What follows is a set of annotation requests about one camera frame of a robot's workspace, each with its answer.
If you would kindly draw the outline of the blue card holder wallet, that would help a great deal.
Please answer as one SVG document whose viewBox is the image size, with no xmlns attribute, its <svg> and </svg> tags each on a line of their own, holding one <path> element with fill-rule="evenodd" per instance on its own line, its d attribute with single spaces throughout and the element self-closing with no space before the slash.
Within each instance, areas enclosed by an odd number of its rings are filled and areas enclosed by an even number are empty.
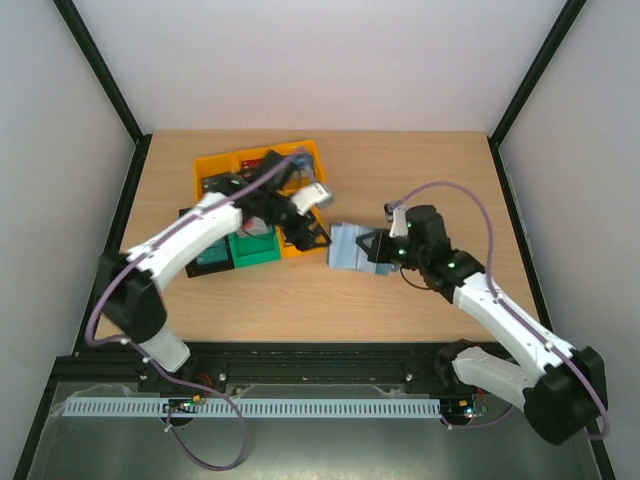
<svg viewBox="0 0 640 480">
<path fill-rule="evenodd" d="M 377 264 L 368 260 L 356 239 L 368 235 L 373 228 L 349 223 L 330 225 L 331 244 L 328 247 L 327 265 L 334 270 L 349 270 L 375 275 L 388 275 L 394 271 L 391 264 Z"/>
</svg>

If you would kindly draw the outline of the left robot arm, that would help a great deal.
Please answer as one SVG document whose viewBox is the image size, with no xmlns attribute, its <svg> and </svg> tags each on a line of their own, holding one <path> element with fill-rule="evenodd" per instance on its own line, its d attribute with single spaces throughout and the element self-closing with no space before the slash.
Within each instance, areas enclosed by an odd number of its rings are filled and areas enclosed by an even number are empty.
<svg viewBox="0 0 640 480">
<path fill-rule="evenodd" d="M 279 228 L 301 252 L 329 245 L 314 212 L 333 195 L 316 179 L 312 159 L 304 147 L 287 156 L 269 151 L 254 168 L 214 175 L 206 180 L 202 198 L 163 231 L 126 252 L 104 253 L 86 342 L 98 344 L 95 324 L 106 316 L 120 329 L 120 341 L 137 345 L 163 370 L 177 372 L 191 353 L 167 324 L 162 292 L 187 264 L 251 219 Z"/>
</svg>

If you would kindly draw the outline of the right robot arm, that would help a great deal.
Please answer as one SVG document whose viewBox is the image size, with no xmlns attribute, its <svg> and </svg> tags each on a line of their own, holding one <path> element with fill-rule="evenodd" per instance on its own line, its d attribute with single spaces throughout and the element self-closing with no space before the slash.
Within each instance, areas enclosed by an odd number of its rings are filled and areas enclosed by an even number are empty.
<svg viewBox="0 0 640 480">
<path fill-rule="evenodd" d="M 357 246 L 374 264 L 420 274 L 440 294 L 488 330 L 510 354 L 495 357 L 463 340 L 446 348 L 436 367 L 445 390 L 487 390 L 522 411 L 533 430 L 560 445 L 607 412 L 603 358 L 575 348 L 545 328 L 495 286 L 487 264 L 451 245 L 431 205 L 389 209 L 388 229 L 360 235 Z"/>
</svg>

